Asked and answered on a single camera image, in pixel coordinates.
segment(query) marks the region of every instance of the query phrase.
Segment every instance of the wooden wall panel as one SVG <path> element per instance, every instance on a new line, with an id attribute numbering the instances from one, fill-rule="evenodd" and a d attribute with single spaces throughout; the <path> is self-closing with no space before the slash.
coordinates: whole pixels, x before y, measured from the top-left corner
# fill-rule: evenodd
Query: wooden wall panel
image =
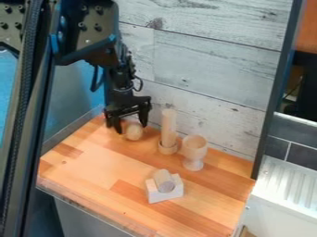
<path id="1" fill-rule="evenodd" d="M 137 75 L 265 111 L 280 53 L 120 25 Z"/>
<path id="2" fill-rule="evenodd" d="M 202 134 L 218 149 L 232 150 L 248 159 L 254 157 L 264 112 L 152 81 L 147 81 L 144 90 L 139 93 L 145 94 L 151 94 L 153 101 L 150 121 L 160 124 L 161 109 L 172 107 L 178 114 L 178 131 Z"/>
<path id="3" fill-rule="evenodd" d="M 140 94 L 178 112 L 181 134 L 253 159 L 292 0 L 116 0 Z"/>
<path id="4" fill-rule="evenodd" d="M 292 0 L 115 0 L 139 26 L 280 50 Z"/>

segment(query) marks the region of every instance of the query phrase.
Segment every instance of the wooden cylinder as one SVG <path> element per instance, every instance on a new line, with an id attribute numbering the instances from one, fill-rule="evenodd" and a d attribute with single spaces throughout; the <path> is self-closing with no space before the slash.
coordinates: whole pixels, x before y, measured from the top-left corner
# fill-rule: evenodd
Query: wooden cylinder
<path id="1" fill-rule="evenodd" d="M 154 174 L 153 179 L 160 193 L 169 193 L 175 188 L 175 183 L 171 177 L 171 174 L 166 169 L 160 169 L 157 171 Z"/>
<path id="2" fill-rule="evenodd" d="M 162 111 L 161 145 L 166 148 L 176 144 L 176 111 L 164 109 Z"/>

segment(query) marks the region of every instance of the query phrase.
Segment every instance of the wooden tabletop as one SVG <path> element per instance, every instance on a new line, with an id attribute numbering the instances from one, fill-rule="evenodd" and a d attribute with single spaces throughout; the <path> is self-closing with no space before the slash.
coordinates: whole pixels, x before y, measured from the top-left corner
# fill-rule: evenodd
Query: wooden tabletop
<path id="1" fill-rule="evenodd" d="M 297 50 L 317 54 L 317 1 L 307 0 L 299 23 Z"/>
<path id="2" fill-rule="evenodd" d="M 180 155 L 161 155 L 158 141 L 147 127 L 128 142 L 94 118 L 42 157 L 38 187 L 134 235 L 229 236 L 254 184 L 252 163 L 209 149 L 191 172 Z M 184 197 L 147 202 L 145 180 L 158 168 L 180 174 Z"/>

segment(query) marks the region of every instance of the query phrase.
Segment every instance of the wooden toy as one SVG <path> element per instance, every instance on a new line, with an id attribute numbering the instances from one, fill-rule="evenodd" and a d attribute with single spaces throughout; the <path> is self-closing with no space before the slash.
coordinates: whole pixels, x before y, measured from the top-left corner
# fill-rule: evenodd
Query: wooden toy
<path id="1" fill-rule="evenodd" d="M 180 154 L 185 159 L 183 165 L 191 171 L 199 171 L 203 169 L 203 158 L 208 151 L 207 140 L 199 135 L 188 135 L 183 139 L 183 145 Z"/>
<path id="2" fill-rule="evenodd" d="M 125 131 L 125 138 L 131 141 L 138 141 L 143 136 L 143 127 L 137 122 L 130 122 Z"/>
<path id="3" fill-rule="evenodd" d="M 171 175 L 168 170 L 161 169 L 153 179 L 146 180 L 146 194 L 150 204 L 182 197 L 184 184 L 179 174 Z"/>
<path id="4" fill-rule="evenodd" d="M 158 150 L 164 155 L 177 152 L 176 111 L 170 108 L 162 111 L 161 138 L 158 142 Z"/>

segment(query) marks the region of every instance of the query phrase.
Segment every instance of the white wooden block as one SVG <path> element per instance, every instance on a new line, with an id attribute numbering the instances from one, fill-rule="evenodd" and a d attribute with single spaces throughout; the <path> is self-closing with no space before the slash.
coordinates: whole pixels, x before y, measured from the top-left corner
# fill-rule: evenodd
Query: white wooden block
<path id="1" fill-rule="evenodd" d="M 175 188 L 170 193 L 160 193 L 154 179 L 146 180 L 146 194 L 149 204 L 184 196 L 184 184 L 179 174 L 172 174 Z"/>

